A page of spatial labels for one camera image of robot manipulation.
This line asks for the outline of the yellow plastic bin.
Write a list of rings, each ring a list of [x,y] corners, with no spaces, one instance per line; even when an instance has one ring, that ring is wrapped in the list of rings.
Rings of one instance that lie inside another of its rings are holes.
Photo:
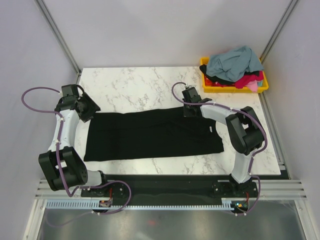
[[[265,76],[264,70],[262,70],[263,80],[257,82],[257,92],[250,91],[246,86],[244,86],[241,89],[238,89],[235,87],[235,82],[226,81],[216,76],[210,77],[206,74],[207,63],[209,61],[209,58],[210,57],[202,57],[200,59],[199,66],[202,77],[202,87],[206,93],[262,93],[269,88],[269,83]]]

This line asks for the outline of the black t shirt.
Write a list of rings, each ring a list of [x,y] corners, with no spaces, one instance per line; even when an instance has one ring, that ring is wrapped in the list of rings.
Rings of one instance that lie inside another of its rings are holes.
[[[185,117],[182,107],[132,113],[96,113],[84,161],[187,157],[224,151],[216,122]]]

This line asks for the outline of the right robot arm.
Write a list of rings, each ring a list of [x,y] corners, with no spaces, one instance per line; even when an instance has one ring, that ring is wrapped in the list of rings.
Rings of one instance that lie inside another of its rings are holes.
[[[250,106],[234,109],[215,103],[210,98],[202,99],[193,86],[185,87],[182,95],[185,117],[202,117],[227,127],[231,145],[235,150],[229,191],[235,197],[242,196],[252,181],[250,173],[254,155],[263,143],[268,142],[255,110]]]

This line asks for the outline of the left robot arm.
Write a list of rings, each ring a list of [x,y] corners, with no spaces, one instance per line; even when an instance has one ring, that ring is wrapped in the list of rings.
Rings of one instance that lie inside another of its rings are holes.
[[[48,151],[39,155],[39,165],[53,191],[92,187],[95,194],[104,197],[110,185],[103,172],[88,170],[75,150],[79,122],[90,121],[101,109],[78,84],[64,85],[61,90],[62,98],[54,109],[57,114],[53,140]]]

